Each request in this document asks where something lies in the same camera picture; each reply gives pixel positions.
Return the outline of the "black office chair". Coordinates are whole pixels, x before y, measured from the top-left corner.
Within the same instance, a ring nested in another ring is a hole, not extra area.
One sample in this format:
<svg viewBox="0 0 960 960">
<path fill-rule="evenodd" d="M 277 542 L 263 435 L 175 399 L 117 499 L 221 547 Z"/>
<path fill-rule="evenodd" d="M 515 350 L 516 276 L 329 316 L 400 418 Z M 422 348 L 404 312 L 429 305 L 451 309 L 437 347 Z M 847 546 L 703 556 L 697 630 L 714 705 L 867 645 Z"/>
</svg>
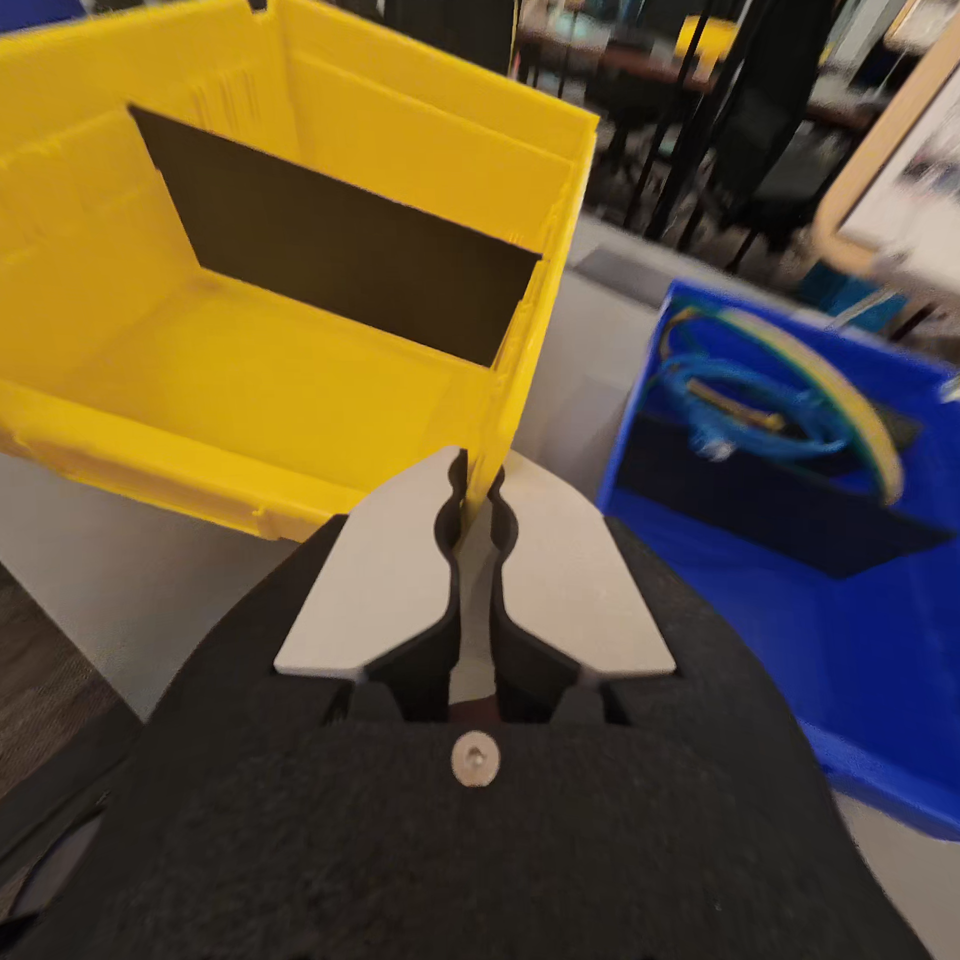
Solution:
<svg viewBox="0 0 960 960">
<path fill-rule="evenodd" d="M 773 254 L 784 253 L 803 225 L 813 190 L 762 184 L 805 120 L 823 44 L 756 42 L 711 132 L 699 210 L 721 232 L 737 227 L 764 237 Z"/>
</svg>

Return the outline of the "blue plastic bin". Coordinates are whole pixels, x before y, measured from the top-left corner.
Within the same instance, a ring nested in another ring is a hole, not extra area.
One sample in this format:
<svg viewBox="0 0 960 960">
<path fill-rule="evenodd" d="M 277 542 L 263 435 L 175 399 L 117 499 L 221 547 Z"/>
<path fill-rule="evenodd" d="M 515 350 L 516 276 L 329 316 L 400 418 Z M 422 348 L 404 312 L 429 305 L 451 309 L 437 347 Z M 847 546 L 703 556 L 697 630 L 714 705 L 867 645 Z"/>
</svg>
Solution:
<svg viewBox="0 0 960 960">
<path fill-rule="evenodd" d="M 831 784 L 958 841 L 958 371 L 673 280 L 597 495 L 773 677 Z"/>
</svg>

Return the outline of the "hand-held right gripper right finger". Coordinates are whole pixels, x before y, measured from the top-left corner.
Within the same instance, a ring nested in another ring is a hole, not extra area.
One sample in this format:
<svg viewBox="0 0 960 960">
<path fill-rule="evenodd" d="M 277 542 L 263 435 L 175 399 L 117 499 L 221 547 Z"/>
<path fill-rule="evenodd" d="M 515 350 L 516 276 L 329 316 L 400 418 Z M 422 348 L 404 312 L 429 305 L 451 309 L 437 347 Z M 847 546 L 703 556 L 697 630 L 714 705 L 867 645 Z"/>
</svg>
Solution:
<svg viewBox="0 0 960 960">
<path fill-rule="evenodd" d="M 489 491 L 506 625 L 605 682 L 677 669 L 602 512 L 528 459 L 508 459 Z"/>
</svg>

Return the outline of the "instruction sheet board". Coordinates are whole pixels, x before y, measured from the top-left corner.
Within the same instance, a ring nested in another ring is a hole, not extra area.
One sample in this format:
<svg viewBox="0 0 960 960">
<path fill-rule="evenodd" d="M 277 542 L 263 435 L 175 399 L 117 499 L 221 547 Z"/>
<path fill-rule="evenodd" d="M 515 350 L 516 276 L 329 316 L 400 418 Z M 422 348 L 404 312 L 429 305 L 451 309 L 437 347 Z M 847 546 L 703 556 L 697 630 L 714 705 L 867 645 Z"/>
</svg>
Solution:
<svg viewBox="0 0 960 960">
<path fill-rule="evenodd" d="M 907 2 L 883 42 L 918 63 L 823 196 L 813 245 L 845 273 L 957 302 L 958 2 Z"/>
</svg>

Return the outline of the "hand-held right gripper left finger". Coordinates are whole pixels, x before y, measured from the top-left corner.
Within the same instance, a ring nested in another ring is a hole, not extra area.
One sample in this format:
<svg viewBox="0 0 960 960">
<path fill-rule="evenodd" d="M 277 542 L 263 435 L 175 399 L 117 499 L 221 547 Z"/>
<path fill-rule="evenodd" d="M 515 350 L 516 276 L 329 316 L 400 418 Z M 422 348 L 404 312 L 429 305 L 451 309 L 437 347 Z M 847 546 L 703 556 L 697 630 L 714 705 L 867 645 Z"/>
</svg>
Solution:
<svg viewBox="0 0 960 960">
<path fill-rule="evenodd" d="M 442 447 L 349 512 L 274 657 L 278 674 L 357 681 L 441 623 L 468 459 Z"/>
</svg>

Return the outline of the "yellow plastic bin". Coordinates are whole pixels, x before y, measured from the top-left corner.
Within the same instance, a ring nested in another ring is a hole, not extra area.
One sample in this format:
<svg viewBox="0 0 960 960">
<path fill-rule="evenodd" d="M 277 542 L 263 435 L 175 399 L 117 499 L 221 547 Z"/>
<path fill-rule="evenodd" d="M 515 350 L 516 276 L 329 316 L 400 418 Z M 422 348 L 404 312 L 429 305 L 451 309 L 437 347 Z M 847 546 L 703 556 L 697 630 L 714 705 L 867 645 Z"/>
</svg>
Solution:
<svg viewBox="0 0 960 960">
<path fill-rule="evenodd" d="M 2 451 L 308 539 L 520 427 L 598 118 L 323 2 L 2 36 Z"/>
</svg>

